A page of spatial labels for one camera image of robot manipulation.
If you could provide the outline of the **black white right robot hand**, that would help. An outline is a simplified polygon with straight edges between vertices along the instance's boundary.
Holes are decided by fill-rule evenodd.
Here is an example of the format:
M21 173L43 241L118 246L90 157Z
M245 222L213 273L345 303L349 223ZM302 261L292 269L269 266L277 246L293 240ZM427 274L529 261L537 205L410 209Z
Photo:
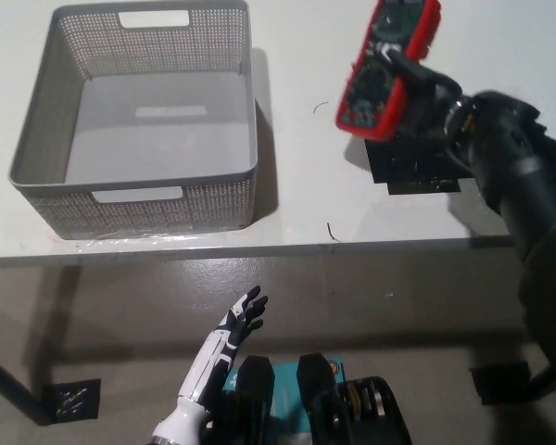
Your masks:
M404 134L426 140L438 151L447 150L446 121L451 110L461 102L460 85L401 51L389 49L385 55L392 85L377 139L389 141Z

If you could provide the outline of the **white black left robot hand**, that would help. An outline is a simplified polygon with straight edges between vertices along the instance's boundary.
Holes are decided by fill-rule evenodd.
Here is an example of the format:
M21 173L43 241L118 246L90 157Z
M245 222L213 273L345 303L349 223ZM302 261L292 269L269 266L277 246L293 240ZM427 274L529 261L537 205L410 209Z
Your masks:
M241 345L263 326L267 296L254 286L226 312L208 334L178 392L177 402L191 401L210 410L220 396Z

